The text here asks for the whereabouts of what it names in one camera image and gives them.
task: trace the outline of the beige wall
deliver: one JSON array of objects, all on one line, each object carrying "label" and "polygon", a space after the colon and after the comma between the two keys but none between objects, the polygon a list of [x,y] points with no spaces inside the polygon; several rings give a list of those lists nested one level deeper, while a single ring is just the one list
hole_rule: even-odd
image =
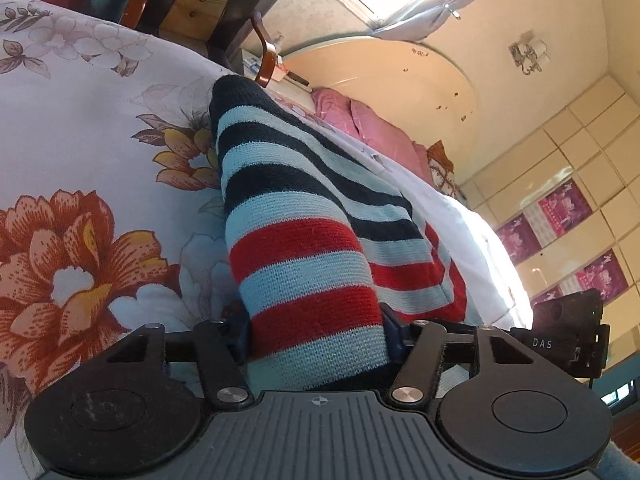
[{"label": "beige wall", "polygon": [[462,189],[497,228],[569,177],[594,213],[516,266],[534,298],[613,248],[630,288],[608,303],[610,365],[640,349],[640,107],[607,75]]},{"label": "beige wall", "polygon": [[640,102],[640,0],[602,0],[609,71]]},{"label": "beige wall", "polygon": [[[448,20],[425,43],[452,60],[478,92],[474,156],[456,168],[464,182],[598,80],[607,71],[607,42],[600,0],[476,0],[460,13],[462,20]],[[366,31],[338,0],[279,0],[264,23],[274,36],[285,36],[284,54]],[[548,43],[552,63],[524,76],[508,46],[529,30]],[[243,46],[255,50],[257,39]]]}]

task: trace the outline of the folded striped clothing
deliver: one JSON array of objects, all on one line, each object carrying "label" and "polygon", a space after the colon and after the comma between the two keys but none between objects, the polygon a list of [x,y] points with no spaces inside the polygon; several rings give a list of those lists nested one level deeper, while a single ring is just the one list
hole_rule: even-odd
[{"label": "folded striped clothing", "polygon": [[210,116],[254,391],[384,367],[379,302],[407,321],[478,318],[438,235],[397,189],[249,79],[220,78]]}]

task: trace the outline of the metal screw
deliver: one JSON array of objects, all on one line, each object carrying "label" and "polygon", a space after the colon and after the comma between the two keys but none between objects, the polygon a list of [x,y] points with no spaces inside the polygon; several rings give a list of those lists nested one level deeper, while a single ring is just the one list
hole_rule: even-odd
[{"label": "metal screw", "polygon": [[402,388],[396,388],[391,393],[391,396],[398,402],[411,403],[418,402],[424,395],[418,388],[412,386],[403,386]]},{"label": "metal screw", "polygon": [[222,388],[216,393],[218,400],[226,402],[227,404],[237,404],[247,400],[249,394],[244,388],[238,388],[237,386],[230,386],[228,388]]}]

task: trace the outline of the white flower print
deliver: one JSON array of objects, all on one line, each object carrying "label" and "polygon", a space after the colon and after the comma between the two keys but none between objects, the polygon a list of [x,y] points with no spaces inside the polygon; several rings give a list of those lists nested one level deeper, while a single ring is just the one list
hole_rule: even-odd
[{"label": "white flower print", "polygon": [[146,38],[139,32],[125,27],[98,23],[93,36],[75,42],[75,50],[83,56],[90,56],[94,66],[114,69],[121,60],[143,61],[151,57],[146,47]]},{"label": "white flower print", "polygon": [[68,16],[42,18],[29,33],[29,39],[33,43],[24,49],[24,55],[40,58],[53,51],[63,59],[77,59],[78,53],[74,45],[76,41],[88,37],[89,34],[75,28],[76,20]]}]

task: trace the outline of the floral bedsheet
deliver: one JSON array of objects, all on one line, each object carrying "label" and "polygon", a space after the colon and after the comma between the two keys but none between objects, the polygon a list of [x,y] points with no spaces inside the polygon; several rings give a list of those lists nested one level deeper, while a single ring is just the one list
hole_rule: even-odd
[{"label": "floral bedsheet", "polygon": [[208,105],[228,71],[36,0],[0,0],[0,480],[36,478],[34,395],[146,322],[237,299]]}]

